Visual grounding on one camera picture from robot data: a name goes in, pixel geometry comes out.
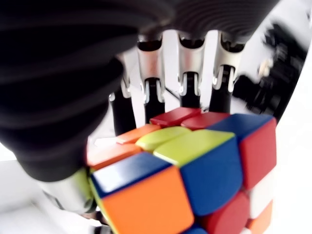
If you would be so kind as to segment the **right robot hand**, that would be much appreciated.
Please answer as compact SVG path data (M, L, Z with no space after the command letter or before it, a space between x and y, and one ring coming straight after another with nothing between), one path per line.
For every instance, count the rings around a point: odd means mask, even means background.
M0 141L62 210L96 208L86 146L139 36L211 30L246 41L274 0L3 0Z

